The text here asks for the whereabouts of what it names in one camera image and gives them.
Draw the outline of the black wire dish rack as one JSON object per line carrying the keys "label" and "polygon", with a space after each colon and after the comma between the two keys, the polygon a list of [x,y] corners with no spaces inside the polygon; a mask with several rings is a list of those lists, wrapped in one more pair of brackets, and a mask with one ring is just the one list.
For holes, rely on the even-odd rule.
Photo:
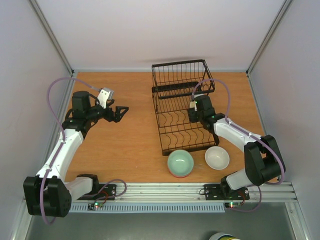
{"label": "black wire dish rack", "polygon": [[217,146],[218,136],[200,122],[190,122],[188,109],[192,93],[209,95],[215,91],[204,59],[157,63],[151,66],[152,100],[161,152],[169,156],[175,150],[195,152]]}

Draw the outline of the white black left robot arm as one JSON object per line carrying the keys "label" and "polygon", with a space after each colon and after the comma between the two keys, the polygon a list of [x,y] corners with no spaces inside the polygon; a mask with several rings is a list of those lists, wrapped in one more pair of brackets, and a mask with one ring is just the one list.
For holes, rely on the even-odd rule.
{"label": "white black left robot arm", "polygon": [[23,190],[28,213],[32,216],[65,217],[72,202],[96,199],[105,189],[95,174],[82,173],[75,180],[66,182],[70,163],[85,140],[89,130],[99,120],[118,123],[129,110],[126,106],[111,106],[113,90],[103,88],[94,97],[87,91],[76,91],[71,98],[62,123],[60,137],[49,158],[35,176],[28,176]]}

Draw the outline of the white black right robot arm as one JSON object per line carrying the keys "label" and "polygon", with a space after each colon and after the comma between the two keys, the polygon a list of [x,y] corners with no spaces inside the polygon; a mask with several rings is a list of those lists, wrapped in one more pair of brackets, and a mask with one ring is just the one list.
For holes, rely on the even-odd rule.
{"label": "white black right robot arm", "polygon": [[201,123],[216,142],[222,137],[244,154],[244,168],[220,181],[219,188],[225,198],[234,197],[241,188],[259,187],[276,177],[280,177],[279,184],[283,182],[286,167],[273,136],[249,132],[225,114],[217,113],[208,95],[193,96],[187,112],[189,121]]}

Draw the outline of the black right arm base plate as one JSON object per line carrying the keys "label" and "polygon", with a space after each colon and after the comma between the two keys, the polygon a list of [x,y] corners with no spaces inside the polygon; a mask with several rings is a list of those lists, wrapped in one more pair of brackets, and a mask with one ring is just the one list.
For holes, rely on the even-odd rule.
{"label": "black right arm base plate", "polygon": [[222,187],[221,184],[204,184],[203,194],[207,201],[235,201],[249,200],[249,190],[247,187],[242,187],[237,190],[232,190],[227,187]]}

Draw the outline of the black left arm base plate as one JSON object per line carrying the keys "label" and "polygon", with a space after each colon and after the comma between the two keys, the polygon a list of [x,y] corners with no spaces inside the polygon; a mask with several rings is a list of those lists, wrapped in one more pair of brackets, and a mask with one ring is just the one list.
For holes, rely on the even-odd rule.
{"label": "black left arm base plate", "polygon": [[103,200],[109,196],[108,200],[113,201],[115,199],[115,195],[117,193],[117,185],[116,184],[108,184],[103,190],[95,194],[94,196],[82,196],[78,198],[78,201],[94,201],[98,198],[102,198]]}

